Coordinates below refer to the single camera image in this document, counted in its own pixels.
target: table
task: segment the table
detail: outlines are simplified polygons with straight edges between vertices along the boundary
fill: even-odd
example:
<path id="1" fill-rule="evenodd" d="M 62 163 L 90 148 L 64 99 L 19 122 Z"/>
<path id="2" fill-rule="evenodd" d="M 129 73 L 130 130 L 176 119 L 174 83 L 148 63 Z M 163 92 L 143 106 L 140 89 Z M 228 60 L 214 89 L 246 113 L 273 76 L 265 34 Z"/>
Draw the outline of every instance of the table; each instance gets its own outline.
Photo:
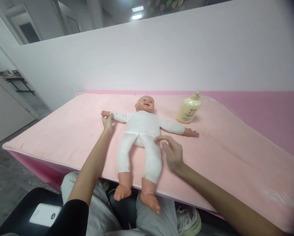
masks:
<path id="1" fill-rule="evenodd" d="M 155 92 L 155 91 L 87 91 L 103 94 L 140 94 L 140 95 L 190 95 L 192 92 Z M 205 92 L 227 107 L 232 113 L 263 136 L 294 156 L 294 92 Z M 44 182 L 60 191 L 60 184 L 70 166 L 56 162 L 31 158 L 23 153 L 7 149 L 24 166 Z M 159 191 L 159 194 L 170 197 L 170 191 Z"/>
<path id="2" fill-rule="evenodd" d="M 7 75 L 1 75 L 2 78 L 4 80 L 7 81 L 7 83 L 11 83 L 18 92 L 27 92 L 29 90 L 29 92 L 31 92 L 33 94 L 33 96 L 35 96 L 35 94 L 33 93 L 33 91 L 27 86 L 27 81 L 21 76 L 21 75 L 12 75 L 12 76 L 7 76 Z M 13 83 L 13 81 L 21 81 L 27 88 L 28 90 L 20 90 L 18 89 L 18 87 Z"/>

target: pink towel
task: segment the pink towel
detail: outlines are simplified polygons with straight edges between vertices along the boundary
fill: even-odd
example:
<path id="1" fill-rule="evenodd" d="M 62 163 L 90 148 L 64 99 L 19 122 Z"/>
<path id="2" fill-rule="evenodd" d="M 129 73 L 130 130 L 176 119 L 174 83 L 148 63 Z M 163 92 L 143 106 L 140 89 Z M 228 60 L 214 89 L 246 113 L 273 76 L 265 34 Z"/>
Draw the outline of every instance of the pink towel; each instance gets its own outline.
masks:
<path id="1" fill-rule="evenodd" d="M 26 130 L 4 149 L 81 169 L 103 129 L 101 110 L 132 113 L 139 95 L 81 94 Z M 153 96 L 155 114 L 171 122 L 186 96 Z M 202 97 L 193 122 L 199 138 L 171 135 L 183 146 L 185 163 L 285 231 L 294 229 L 294 157 L 254 131 L 223 105 Z M 102 177 L 117 181 L 117 150 L 125 124 L 116 123 Z M 133 185 L 141 186 L 145 150 L 131 152 Z M 163 160 L 157 192 L 213 210 Z"/>

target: doll face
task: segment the doll face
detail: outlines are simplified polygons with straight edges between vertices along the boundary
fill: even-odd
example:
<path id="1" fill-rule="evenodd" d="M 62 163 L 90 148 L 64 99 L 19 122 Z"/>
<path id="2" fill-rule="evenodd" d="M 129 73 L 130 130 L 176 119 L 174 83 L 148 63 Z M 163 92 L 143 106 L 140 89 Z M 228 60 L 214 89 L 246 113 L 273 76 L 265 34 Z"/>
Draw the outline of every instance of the doll face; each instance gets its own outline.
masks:
<path id="1" fill-rule="evenodd" d="M 154 110 L 154 100 L 150 96 L 141 97 L 135 104 L 136 111 L 144 110 L 146 112 L 153 113 Z"/>

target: sneaker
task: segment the sneaker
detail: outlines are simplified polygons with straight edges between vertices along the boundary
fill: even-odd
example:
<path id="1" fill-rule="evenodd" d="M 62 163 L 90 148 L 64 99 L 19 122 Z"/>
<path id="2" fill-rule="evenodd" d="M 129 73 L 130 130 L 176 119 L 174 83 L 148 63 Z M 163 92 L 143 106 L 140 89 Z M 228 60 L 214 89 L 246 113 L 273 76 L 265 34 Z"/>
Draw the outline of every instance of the sneaker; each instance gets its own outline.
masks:
<path id="1" fill-rule="evenodd" d="M 99 179 L 99 181 L 101 182 L 103 188 L 105 191 L 108 190 L 108 188 L 110 187 L 110 182 L 108 180 L 105 180 L 105 179 Z"/>
<path id="2" fill-rule="evenodd" d="M 196 208 L 188 206 L 183 209 L 181 206 L 176 211 L 178 219 L 178 230 L 180 236 L 194 236 L 202 227 L 202 221 Z"/>

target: bottle label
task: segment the bottle label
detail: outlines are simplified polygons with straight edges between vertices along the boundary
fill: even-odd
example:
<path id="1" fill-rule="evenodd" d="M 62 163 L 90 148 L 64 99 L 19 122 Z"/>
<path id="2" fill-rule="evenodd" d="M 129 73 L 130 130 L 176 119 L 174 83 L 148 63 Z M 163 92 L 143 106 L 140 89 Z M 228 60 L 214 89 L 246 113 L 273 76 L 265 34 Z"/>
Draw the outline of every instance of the bottle label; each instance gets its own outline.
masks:
<path id="1" fill-rule="evenodd" d="M 185 121 L 190 121 L 190 120 L 192 120 L 192 118 L 193 118 L 193 116 L 195 115 L 195 113 L 196 113 L 196 111 L 197 111 L 197 109 L 190 109 L 189 111 L 188 111 L 188 113 L 184 113 L 184 117 L 182 118 L 183 120 L 185 120 Z"/>

